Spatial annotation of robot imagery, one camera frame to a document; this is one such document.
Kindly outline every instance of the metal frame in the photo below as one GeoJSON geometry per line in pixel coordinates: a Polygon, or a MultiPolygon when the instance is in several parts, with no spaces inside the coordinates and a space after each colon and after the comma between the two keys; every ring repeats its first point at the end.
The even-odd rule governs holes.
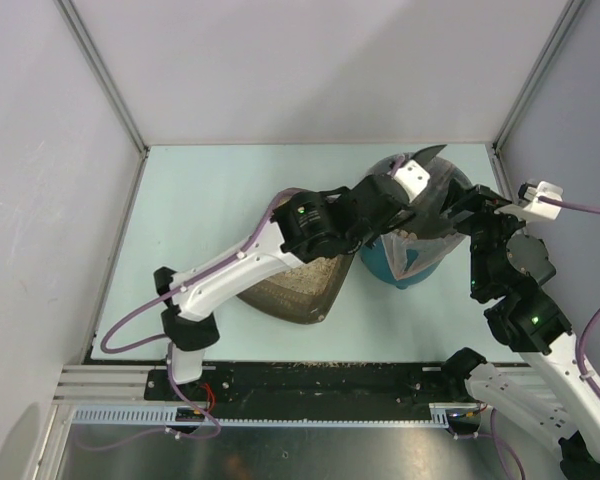
{"type": "Polygon", "coordinates": [[[487,155],[489,156],[491,170],[493,170],[493,175],[496,178],[496,185],[498,186],[498,191],[505,198],[513,200],[515,198],[515,192],[511,187],[511,182],[509,182],[509,177],[504,169],[502,156],[496,153],[495,148],[490,143],[485,144],[485,148],[487,149],[487,155]]]}
{"type": "Polygon", "coordinates": [[[39,440],[29,470],[27,480],[56,480],[64,450],[69,439],[71,420],[75,407],[71,405],[53,405],[47,418],[45,435],[39,440]]]}
{"type": "Polygon", "coordinates": [[[540,52],[540,56],[533,65],[531,73],[525,80],[522,90],[513,103],[513,107],[509,111],[507,118],[494,139],[493,145],[496,151],[500,151],[507,142],[512,129],[522,117],[531,99],[541,85],[542,80],[545,78],[549,68],[560,52],[564,41],[573,30],[573,27],[582,16],[585,7],[589,3],[590,0],[569,0],[565,5],[558,22],[553,27],[547,42],[540,52]]]}
{"type": "Polygon", "coordinates": [[[147,375],[156,367],[68,365],[58,381],[56,405],[151,405],[144,401],[147,375]]]}
{"type": "Polygon", "coordinates": [[[102,91],[109,100],[111,107],[113,108],[116,116],[122,123],[129,139],[133,142],[135,147],[138,149],[138,152],[144,154],[147,150],[147,146],[142,140],[142,135],[140,135],[140,131],[129,112],[129,108],[126,103],[122,99],[122,95],[120,91],[116,87],[115,82],[111,74],[109,73],[109,69],[105,65],[102,60],[102,56],[98,52],[93,40],[91,39],[91,35],[89,35],[89,31],[87,30],[78,10],[73,4],[72,0],[54,0],[58,10],[60,10],[60,14],[64,18],[69,30],[73,34],[76,42],[78,43],[78,47],[80,51],[83,53],[85,60],[91,67],[93,74],[96,76],[100,87],[102,87],[102,91]]]}

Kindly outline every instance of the white panel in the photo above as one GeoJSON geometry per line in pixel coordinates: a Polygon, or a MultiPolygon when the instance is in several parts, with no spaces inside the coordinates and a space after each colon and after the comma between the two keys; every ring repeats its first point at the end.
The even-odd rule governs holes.
{"type": "Polygon", "coordinates": [[[50,0],[0,2],[0,479],[78,353],[138,154],[50,0]]]}
{"type": "MultiPolygon", "coordinates": [[[[131,215],[93,358],[160,360],[159,341],[117,355],[99,340],[134,308],[156,296],[153,272],[202,265],[249,235],[274,195],[290,186],[354,186],[376,161],[424,145],[251,145],[153,147],[131,215]]],[[[449,145],[442,157],[472,181],[494,187],[484,145],[449,145]]],[[[356,258],[324,322],[297,325],[262,314],[238,298],[215,311],[220,341],[208,360],[444,361],[471,347],[492,361],[520,362],[497,343],[469,298],[465,240],[421,284],[406,291],[382,283],[356,258]]],[[[122,328],[111,346],[160,333],[162,305],[122,328]]]]}
{"type": "Polygon", "coordinates": [[[565,0],[78,0],[149,144],[489,141],[565,0]]]}

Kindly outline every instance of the white bracket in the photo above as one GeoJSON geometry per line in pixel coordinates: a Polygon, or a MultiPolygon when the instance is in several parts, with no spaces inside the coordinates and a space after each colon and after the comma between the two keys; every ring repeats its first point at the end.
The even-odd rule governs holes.
{"type": "Polygon", "coordinates": [[[562,192],[562,188],[549,182],[540,182],[536,187],[529,185],[524,194],[524,199],[520,200],[517,205],[506,205],[496,210],[496,213],[515,215],[527,223],[550,222],[558,218],[561,208],[543,202],[540,197],[562,200],[562,192]]]}
{"type": "Polygon", "coordinates": [[[409,201],[413,202],[427,188],[431,176],[418,162],[409,160],[406,165],[398,169],[393,178],[407,192],[409,201]]]}

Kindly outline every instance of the light blue table surface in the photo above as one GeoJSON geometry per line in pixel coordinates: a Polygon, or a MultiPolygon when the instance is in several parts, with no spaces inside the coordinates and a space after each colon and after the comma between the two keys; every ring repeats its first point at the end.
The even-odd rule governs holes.
{"type": "MultiPolygon", "coordinates": [[[[93,359],[155,360],[166,341],[106,355],[99,338],[156,296],[153,271],[202,264],[249,235],[271,198],[295,186],[354,186],[376,161],[426,145],[235,145],[153,147],[97,330],[93,359]]],[[[484,145],[449,145],[441,154],[474,182],[496,189],[484,145]]],[[[220,341],[207,360],[444,361],[462,347],[489,360],[520,357],[498,344],[469,298],[465,240],[421,284],[398,290],[356,258],[326,320],[295,325],[233,298],[216,310],[220,341]]],[[[160,311],[143,313],[112,345],[161,332],[160,311]]]]}

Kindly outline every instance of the metal floor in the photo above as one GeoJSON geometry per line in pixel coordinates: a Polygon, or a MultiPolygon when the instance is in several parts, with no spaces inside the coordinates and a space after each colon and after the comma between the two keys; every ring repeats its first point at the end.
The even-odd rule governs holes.
{"type": "MultiPolygon", "coordinates": [[[[145,427],[74,426],[103,445],[145,427]]],[[[69,441],[61,480],[504,479],[490,440],[456,442],[439,429],[225,428],[203,442],[155,434],[107,452],[69,441]]]]}

